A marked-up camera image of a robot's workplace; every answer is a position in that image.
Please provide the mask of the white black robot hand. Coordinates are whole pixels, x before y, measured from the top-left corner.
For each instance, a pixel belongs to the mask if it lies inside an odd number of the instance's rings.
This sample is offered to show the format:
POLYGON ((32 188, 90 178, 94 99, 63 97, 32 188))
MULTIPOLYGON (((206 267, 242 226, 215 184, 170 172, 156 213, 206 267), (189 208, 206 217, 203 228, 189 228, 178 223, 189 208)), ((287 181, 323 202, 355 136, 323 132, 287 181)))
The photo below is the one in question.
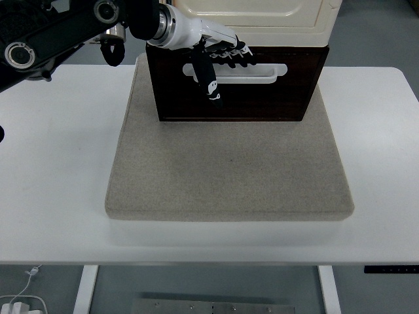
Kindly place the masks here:
POLYGON ((213 62, 235 68, 255 65, 248 45, 229 27, 201 18, 190 18, 172 5, 159 5, 159 26, 147 41, 158 48, 189 52, 201 90, 217 108, 223 106, 213 62))

